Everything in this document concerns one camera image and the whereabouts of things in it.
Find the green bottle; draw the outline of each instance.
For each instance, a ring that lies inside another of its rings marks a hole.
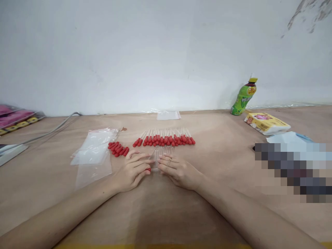
[[[241,113],[244,112],[244,110],[246,109],[246,105],[256,92],[256,82],[257,78],[250,78],[248,84],[241,87],[238,97],[231,108],[231,114],[240,116]]]

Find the cable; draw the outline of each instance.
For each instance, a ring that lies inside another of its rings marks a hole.
[[[41,136],[39,136],[39,137],[35,137],[35,138],[29,139],[29,140],[27,140],[27,141],[25,141],[25,142],[22,142],[22,143],[20,143],[20,144],[17,144],[17,145],[14,145],[14,146],[12,146],[12,147],[9,147],[8,149],[0,150],[0,153],[5,152],[5,151],[7,151],[7,150],[10,150],[10,149],[12,149],[12,148],[15,148],[15,147],[17,147],[17,146],[20,146],[20,145],[27,144],[27,143],[29,143],[29,142],[35,141],[35,140],[37,140],[37,139],[40,139],[40,138],[42,138],[42,137],[44,137],[44,136],[47,136],[47,135],[49,135],[49,134],[55,132],[57,129],[59,129],[60,127],[62,127],[62,126],[68,121],[68,119],[69,119],[72,115],[74,115],[74,114],[78,114],[78,115],[82,116],[82,114],[80,114],[80,113],[78,113],[78,112],[73,112],[72,114],[70,114],[70,115],[68,116],[68,118],[66,118],[66,119],[65,119],[60,125],[58,125],[54,130],[52,130],[52,131],[50,131],[50,132],[48,132],[48,133],[46,133],[46,134],[44,134],[44,135],[41,135]]]

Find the bottle cap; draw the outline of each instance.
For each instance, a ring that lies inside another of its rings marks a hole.
[[[257,80],[258,80],[258,78],[250,78],[250,79],[249,79],[249,82],[256,83],[256,82],[257,82]]]

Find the tissue box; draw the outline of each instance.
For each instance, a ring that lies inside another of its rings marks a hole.
[[[291,126],[267,113],[249,113],[245,122],[263,135],[275,135],[288,131]]]

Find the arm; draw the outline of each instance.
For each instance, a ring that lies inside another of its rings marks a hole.
[[[324,248],[305,232],[246,195],[215,182],[185,160],[161,156],[159,169],[206,199],[253,248]]]
[[[106,176],[78,191],[66,200],[37,214],[0,237],[3,249],[47,249],[55,246],[96,208],[119,192],[135,188],[140,180],[149,175],[152,160],[140,160],[149,154],[130,151],[125,165],[114,175]]]

